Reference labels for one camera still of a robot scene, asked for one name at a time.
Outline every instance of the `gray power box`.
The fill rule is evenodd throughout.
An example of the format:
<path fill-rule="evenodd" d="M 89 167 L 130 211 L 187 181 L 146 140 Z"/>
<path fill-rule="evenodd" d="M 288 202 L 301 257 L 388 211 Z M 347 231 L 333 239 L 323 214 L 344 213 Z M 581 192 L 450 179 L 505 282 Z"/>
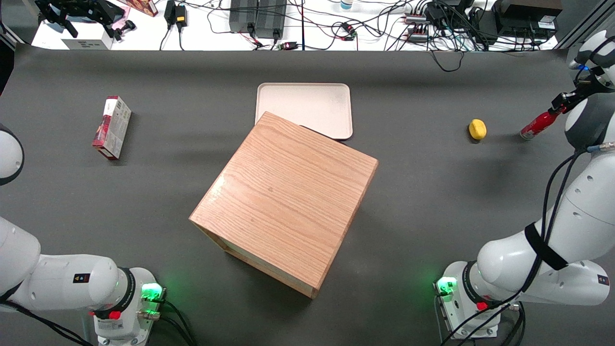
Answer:
<path fill-rule="evenodd" d="M 229 27 L 235 33 L 249 33 L 256 25 L 258 0 L 231 0 Z"/>
<path fill-rule="evenodd" d="M 282 39 L 286 0 L 260 0 L 256 15 L 256 37 Z"/>

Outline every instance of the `gray table mat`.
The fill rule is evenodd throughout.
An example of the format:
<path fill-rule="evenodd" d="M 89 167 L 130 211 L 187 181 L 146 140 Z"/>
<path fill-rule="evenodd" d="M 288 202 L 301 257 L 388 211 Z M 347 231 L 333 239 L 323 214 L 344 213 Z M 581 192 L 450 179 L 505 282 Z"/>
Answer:
<path fill-rule="evenodd" d="M 537 220 L 552 169 L 572 151 L 564 119 L 532 142 L 516 135 L 573 88 L 564 56 L 470 53 L 444 73 L 425 52 L 21 46 L 0 122 L 26 158 L 0 189 L 0 215 L 37 236 L 45 254 L 105 255 L 151 270 L 202 345 L 438 345 L 431 282 Z M 453 68 L 459 54 L 437 57 Z M 346 83 L 354 124 L 346 143 L 380 160 L 313 301 L 226 255 L 188 221 L 252 128 L 262 82 Z M 135 113 L 117 162 L 90 146 L 109 95 Z M 488 128 L 480 144 L 467 137 L 473 118 Z M 596 262 L 612 272 L 613 259 Z M 603 343 L 614 304 L 526 304 L 524 345 Z M 81 330 L 81 313 L 41 315 Z M 502 336 L 514 318 L 505 314 Z M 0 324 L 3 345 L 71 345 L 24 316 L 2 313 Z M 151 346 L 179 344 L 155 325 Z"/>

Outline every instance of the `red and white box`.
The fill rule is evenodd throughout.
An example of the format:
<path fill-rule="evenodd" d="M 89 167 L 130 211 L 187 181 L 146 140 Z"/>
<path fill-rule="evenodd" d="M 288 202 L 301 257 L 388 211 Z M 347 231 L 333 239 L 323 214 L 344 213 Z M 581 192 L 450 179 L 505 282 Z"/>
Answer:
<path fill-rule="evenodd" d="M 130 108 L 120 96 L 107 97 L 103 121 L 92 141 L 92 146 L 104 157 L 110 160 L 119 159 L 131 114 Z"/>
<path fill-rule="evenodd" d="M 119 2 L 152 17 L 158 14 L 156 4 L 153 0 L 119 0 Z"/>

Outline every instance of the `white tray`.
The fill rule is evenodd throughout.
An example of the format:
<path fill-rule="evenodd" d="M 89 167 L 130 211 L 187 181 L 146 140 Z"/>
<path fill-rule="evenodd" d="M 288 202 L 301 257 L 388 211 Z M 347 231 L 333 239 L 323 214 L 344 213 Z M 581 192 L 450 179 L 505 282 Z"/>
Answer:
<path fill-rule="evenodd" d="M 352 136 L 350 88 L 341 83 L 262 83 L 256 124 L 270 112 L 333 139 Z"/>

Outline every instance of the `yellow sponge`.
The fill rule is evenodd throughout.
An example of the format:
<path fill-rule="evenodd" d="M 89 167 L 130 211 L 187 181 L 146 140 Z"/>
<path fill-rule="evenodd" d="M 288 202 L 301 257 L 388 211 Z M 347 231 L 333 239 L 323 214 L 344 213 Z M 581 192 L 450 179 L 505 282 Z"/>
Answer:
<path fill-rule="evenodd" d="M 468 126 L 468 130 L 470 131 L 472 138 L 475 140 L 481 140 L 487 136 L 487 127 L 481 119 L 472 120 Z"/>

